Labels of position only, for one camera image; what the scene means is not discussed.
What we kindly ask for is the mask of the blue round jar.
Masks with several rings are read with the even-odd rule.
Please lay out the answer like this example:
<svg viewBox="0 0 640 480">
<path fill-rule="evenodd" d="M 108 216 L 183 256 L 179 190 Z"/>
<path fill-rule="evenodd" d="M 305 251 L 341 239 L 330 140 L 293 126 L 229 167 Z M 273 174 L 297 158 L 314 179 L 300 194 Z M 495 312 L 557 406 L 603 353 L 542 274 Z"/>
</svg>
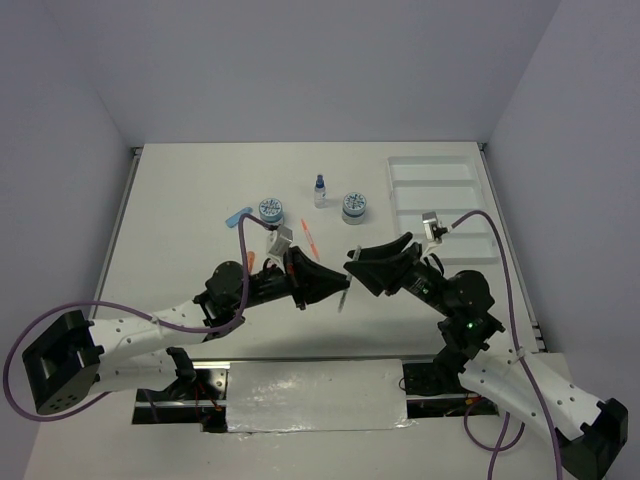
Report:
<svg viewBox="0 0 640 480">
<path fill-rule="evenodd" d="M 359 192 L 346 194 L 342 202 L 342 219 L 348 225 L 361 224 L 366 216 L 367 200 Z"/>
<path fill-rule="evenodd" d="M 281 225 L 284 222 L 282 202 L 274 197 L 263 199 L 258 206 L 259 218 L 271 225 Z"/>
</svg>

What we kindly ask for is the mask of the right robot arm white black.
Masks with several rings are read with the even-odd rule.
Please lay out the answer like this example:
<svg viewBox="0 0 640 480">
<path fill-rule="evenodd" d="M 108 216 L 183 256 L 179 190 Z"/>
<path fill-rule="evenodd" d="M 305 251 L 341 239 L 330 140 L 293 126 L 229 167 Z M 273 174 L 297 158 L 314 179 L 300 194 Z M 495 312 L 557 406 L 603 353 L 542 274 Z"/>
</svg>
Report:
<svg viewBox="0 0 640 480">
<path fill-rule="evenodd" d="M 445 345 L 432 361 L 433 383 L 461 387 L 511 413 L 560 452 L 577 479 L 602 479 L 628 439 L 628 410 L 601 400 L 514 345 L 490 312 L 495 301 L 484 275 L 461 270 L 447 278 L 405 234 L 386 245 L 348 253 L 345 269 L 373 295 L 414 295 L 443 315 Z"/>
</svg>

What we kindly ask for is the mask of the white compartment tray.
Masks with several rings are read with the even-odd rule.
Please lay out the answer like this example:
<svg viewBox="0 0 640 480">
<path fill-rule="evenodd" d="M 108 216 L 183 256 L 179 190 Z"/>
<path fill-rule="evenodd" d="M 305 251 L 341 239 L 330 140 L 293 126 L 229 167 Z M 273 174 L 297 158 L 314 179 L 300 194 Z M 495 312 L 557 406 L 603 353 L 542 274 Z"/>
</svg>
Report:
<svg viewBox="0 0 640 480">
<path fill-rule="evenodd" d="M 472 210 L 496 213 L 484 174 L 470 156 L 396 156 L 387 159 L 396 231 L 424 242 L 422 214 L 433 211 L 444 226 Z M 473 216 L 447 235 L 436 255 L 446 265 L 488 265 L 499 261 L 494 234 Z"/>
</svg>

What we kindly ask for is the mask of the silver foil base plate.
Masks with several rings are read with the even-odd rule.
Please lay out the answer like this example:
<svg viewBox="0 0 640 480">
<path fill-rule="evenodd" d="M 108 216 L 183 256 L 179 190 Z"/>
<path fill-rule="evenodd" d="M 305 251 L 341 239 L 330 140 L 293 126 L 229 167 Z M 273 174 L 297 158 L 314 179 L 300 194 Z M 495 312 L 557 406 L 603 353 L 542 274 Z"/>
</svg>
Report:
<svg viewBox="0 0 640 480">
<path fill-rule="evenodd" d="M 234 363 L 227 427 L 237 433 L 405 428 L 410 420 L 401 377 L 395 359 Z"/>
</svg>

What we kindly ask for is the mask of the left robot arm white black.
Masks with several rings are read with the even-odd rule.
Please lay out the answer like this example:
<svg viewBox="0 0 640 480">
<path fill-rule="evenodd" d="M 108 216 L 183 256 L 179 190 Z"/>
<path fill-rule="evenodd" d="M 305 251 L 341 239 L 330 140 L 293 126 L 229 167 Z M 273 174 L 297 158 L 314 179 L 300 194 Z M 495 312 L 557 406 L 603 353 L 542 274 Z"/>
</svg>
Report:
<svg viewBox="0 0 640 480">
<path fill-rule="evenodd" d="M 242 309 L 285 297 L 299 309 L 348 286 L 347 277 L 289 248 L 282 265 L 245 273 L 221 263 L 205 289 L 180 305 L 153 314 L 126 309 L 114 319 L 87 319 L 68 310 L 22 353 L 36 412 L 59 414 L 89 395 L 125 389 L 163 389 L 189 396 L 196 385 L 184 346 L 221 339 L 239 328 Z"/>
</svg>

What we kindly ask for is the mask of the right blue round jar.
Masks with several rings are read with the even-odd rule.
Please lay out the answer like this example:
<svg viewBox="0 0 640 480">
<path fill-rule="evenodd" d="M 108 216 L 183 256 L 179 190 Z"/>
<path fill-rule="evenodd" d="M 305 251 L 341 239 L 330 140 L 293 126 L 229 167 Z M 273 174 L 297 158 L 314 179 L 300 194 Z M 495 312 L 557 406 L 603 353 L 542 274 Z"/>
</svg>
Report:
<svg viewBox="0 0 640 480">
<path fill-rule="evenodd" d="M 361 224 L 366 216 L 367 200 L 359 192 L 346 194 L 342 202 L 342 219 L 348 225 Z"/>
</svg>

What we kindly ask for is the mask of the left blue round jar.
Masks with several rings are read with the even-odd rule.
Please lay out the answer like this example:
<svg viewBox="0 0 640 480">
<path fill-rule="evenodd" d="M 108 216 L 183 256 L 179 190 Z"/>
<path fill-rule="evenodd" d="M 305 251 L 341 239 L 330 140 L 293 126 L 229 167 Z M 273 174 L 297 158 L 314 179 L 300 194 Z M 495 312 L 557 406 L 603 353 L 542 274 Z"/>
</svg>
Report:
<svg viewBox="0 0 640 480">
<path fill-rule="evenodd" d="M 282 202 L 274 197 L 263 199 L 258 206 L 259 218 L 271 225 L 281 225 L 284 222 Z"/>
</svg>

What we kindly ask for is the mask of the blue lead case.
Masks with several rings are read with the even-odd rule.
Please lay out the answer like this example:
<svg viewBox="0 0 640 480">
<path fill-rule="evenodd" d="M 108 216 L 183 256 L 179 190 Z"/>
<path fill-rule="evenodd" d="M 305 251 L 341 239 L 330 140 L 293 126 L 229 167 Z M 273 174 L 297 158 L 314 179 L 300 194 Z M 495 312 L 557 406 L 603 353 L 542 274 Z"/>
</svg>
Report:
<svg viewBox="0 0 640 480">
<path fill-rule="evenodd" d="M 252 207 L 245 207 L 242 208 L 240 210 L 238 210 L 237 212 L 235 212 L 233 215 L 231 215 L 230 217 L 228 217 L 225 220 L 225 225 L 232 229 L 234 227 L 236 227 L 238 225 L 238 223 L 241 220 L 241 217 L 245 214 L 252 214 L 253 213 L 253 208 Z"/>
</svg>

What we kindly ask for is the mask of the small clear spray bottle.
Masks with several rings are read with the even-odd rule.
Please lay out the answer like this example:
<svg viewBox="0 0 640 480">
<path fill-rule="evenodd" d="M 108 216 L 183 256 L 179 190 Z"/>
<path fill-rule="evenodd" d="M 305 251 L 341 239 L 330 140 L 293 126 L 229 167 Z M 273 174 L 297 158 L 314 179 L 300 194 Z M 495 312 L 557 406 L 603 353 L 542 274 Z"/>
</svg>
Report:
<svg viewBox="0 0 640 480">
<path fill-rule="evenodd" d="M 314 185 L 314 205 L 316 208 L 323 208 L 326 205 L 326 185 L 324 176 L 318 174 Z"/>
</svg>

